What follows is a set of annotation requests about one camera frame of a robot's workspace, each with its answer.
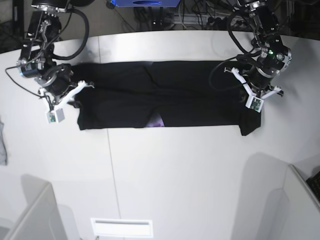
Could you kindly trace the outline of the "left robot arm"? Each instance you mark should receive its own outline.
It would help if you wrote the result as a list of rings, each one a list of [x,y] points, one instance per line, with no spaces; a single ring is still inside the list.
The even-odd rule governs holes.
[[[248,84],[249,89],[258,97],[265,97],[268,91],[276,90],[271,85],[271,81],[290,65],[292,52],[283,44],[277,17],[265,0],[238,0],[237,7],[238,9],[234,10],[227,18],[226,29],[241,54],[228,58],[215,66],[209,74],[208,83],[212,89],[220,92],[230,91]],[[238,15],[248,17],[248,25],[254,35],[250,51],[242,47],[233,33],[231,22]],[[244,83],[222,89],[216,88],[214,74],[224,64],[232,60],[251,66],[249,70],[238,71],[240,76],[244,77]]]

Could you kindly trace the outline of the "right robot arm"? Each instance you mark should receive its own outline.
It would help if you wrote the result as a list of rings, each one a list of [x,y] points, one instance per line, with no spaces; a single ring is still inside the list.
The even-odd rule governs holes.
[[[63,97],[76,88],[76,84],[71,81],[70,64],[58,65],[56,61],[72,60],[84,50],[90,25],[87,16],[80,9],[91,3],[90,0],[34,0],[31,3],[35,10],[15,67],[24,78],[35,79],[54,97]],[[82,43],[75,53],[68,56],[54,54],[54,44],[66,30],[59,19],[61,13],[78,15],[84,22]]]

